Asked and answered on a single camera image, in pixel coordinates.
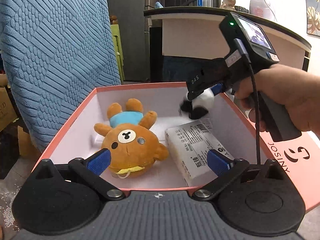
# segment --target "bear's leg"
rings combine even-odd
[[[142,103],[135,99],[131,98],[125,103],[125,110],[126,111],[137,111],[137,112],[143,112],[143,106]]]
[[[121,105],[119,105],[118,103],[113,103],[108,107],[107,117],[108,119],[110,119],[114,115],[119,114],[121,112],[122,112]]]

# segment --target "bear's ear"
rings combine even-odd
[[[94,130],[102,135],[102,136],[106,136],[108,134],[108,132],[110,132],[112,130],[112,127],[106,125],[106,124],[103,124],[103,123],[96,123],[94,125]]]
[[[142,117],[138,125],[143,126],[144,128],[147,128],[149,130],[151,126],[153,126],[157,121],[157,116],[158,115],[156,112],[149,111]]]
[[[162,143],[158,144],[158,148],[156,149],[156,153],[154,159],[157,161],[165,160],[169,155],[168,149]]]

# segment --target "human hand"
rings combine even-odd
[[[301,131],[320,131],[320,77],[303,70],[275,64],[255,74],[257,91],[265,93],[271,100],[284,105],[293,124]],[[250,77],[241,81],[235,97],[241,106],[251,109],[248,96],[253,92]],[[255,109],[249,113],[255,122]],[[266,130],[266,123],[260,115],[260,132]]]

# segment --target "gray ribbed surface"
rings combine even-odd
[[[109,202],[89,225],[60,236],[21,230],[14,240],[302,240],[295,233],[271,238],[249,236],[224,223],[210,203],[192,200],[186,191],[134,191]]]

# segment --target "yellow fabric on bear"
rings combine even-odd
[[[144,167],[135,166],[135,167],[133,167],[133,168],[122,169],[122,170],[118,171],[116,174],[124,174],[124,173],[128,173],[129,171],[130,171],[130,172],[141,171],[141,170],[143,170],[143,169],[144,169]]]

